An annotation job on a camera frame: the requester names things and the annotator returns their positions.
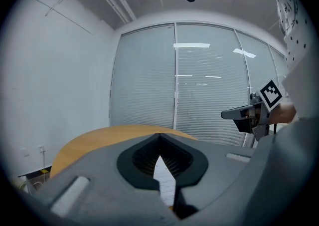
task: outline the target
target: white paper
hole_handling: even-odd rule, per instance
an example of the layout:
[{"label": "white paper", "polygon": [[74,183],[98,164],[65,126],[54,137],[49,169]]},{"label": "white paper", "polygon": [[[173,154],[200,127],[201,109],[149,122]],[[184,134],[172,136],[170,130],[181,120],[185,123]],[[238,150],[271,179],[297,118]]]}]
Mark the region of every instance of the white paper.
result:
[{"label": "white paper", "polygon": [[174,204],[176,180],[167,169],[161,156],[155,165],[154,179],[159,181],[160,197],[164,203],[171,207]]}]

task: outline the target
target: black and white fiducial marker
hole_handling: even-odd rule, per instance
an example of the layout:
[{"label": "black and white fiducial marker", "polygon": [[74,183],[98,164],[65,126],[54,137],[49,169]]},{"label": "black and white fiducial marker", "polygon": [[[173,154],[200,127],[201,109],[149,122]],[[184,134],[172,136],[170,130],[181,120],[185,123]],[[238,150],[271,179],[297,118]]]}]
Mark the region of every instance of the black and white fiducial marker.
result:
[{"label": "black and white fiducial marker", "polygon": [[265,85],[263,85],[262,88],[258,90],[258,94],[264,101],[268,112],[271,112],[271,110],[273,110],[283,98],[279,88],[273,80],[268,81]]}]

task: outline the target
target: white sleeve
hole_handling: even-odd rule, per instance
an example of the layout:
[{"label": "white sleeve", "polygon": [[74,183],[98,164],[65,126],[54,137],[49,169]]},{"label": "white sleeve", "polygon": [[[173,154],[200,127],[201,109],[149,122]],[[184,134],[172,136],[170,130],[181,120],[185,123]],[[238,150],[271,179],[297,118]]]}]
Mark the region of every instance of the white sleeve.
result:
[{"label": "white sleeve", "polygon": [[283,86],[301,118],[319,116],[319,45],[316,29],[300,0],[276,0],[289,74]]}]

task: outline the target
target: wooden table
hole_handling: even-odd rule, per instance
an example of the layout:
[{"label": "wooden table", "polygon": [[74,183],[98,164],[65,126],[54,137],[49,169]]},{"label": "wooden table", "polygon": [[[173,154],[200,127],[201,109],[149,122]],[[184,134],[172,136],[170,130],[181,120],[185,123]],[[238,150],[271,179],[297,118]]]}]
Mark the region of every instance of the wooden table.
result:
[{"label": "wooden table", "polygon": [[93,130],[74,138],[59,151],[52,163],[50,177],[53,177],[88,152],[155,133],[170,133],[196,140],[196,138],[174,129],[146,125],[127,125]]}]

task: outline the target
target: glass wall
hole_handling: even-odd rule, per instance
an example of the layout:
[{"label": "glass wall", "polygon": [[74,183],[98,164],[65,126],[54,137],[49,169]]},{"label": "glass wall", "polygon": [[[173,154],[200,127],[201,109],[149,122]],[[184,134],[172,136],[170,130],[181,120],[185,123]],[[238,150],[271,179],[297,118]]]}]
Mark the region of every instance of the glass wall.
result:
[{"label": "glass wall", "polygon": [[176,30],[172,24],[123,35],[112,78],[111,126],[163,126],[199,141],[251,147],[253,135],[240,133],[220,113],[247,105],[250,87],[256,92],[270,79],[286,93],[285,65],[266,43],[230,28],[181,23]]}]

